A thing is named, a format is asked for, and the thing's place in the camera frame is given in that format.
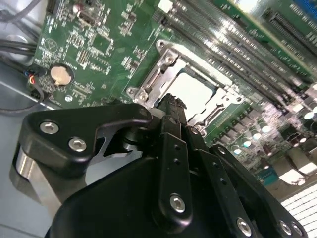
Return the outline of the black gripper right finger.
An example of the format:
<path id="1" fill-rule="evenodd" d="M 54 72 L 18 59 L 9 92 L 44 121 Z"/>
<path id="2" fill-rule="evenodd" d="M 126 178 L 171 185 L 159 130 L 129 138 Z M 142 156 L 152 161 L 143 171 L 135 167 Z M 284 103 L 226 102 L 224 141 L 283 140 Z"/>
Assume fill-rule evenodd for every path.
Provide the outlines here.
<path id="1" fill-rule="evenodd" d="M 185 104 L 176 99 L 194 165 L 208 180 L 220 209 L 222 238 L 306 238 L 304 227 L 222 145 L 207 147 L 201 134 L 189 126 Z"/>

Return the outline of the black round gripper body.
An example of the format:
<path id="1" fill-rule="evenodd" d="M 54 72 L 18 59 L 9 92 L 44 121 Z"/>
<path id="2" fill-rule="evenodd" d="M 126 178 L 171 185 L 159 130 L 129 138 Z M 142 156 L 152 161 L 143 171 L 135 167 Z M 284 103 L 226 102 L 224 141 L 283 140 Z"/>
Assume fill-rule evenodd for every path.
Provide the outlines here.
<path id="1" fill-rule="evenodd" d="M 172 159 L 142 158 L 107 175 L 69 197 L 56 213 L 49 238 L 168 238 L 152 216 L 158 202 L 159 177 L 190 178 L 193 219 L 180 238 L 231 236 L 214 193 L 201 177 L 184 173 L 187 164 Z"/>

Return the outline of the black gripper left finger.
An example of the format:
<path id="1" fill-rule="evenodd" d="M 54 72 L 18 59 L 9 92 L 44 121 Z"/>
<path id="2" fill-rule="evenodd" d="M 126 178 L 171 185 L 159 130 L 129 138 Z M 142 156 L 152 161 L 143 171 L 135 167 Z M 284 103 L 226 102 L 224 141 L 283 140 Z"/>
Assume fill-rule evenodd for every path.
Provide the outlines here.
<path id="1" fill-rule="evenodd" d="M 69 197 L 138 159 L 163 166 L 182 159 L 190 173 L 176 99 L 168 94 L 151 110 L 132 103 L 31 113 L 22 122 L 15 169 L 53 219 Z M 152 216 L 157 225 L 192 222 L 189 177 L 177 182 L 160 174 Z"/>

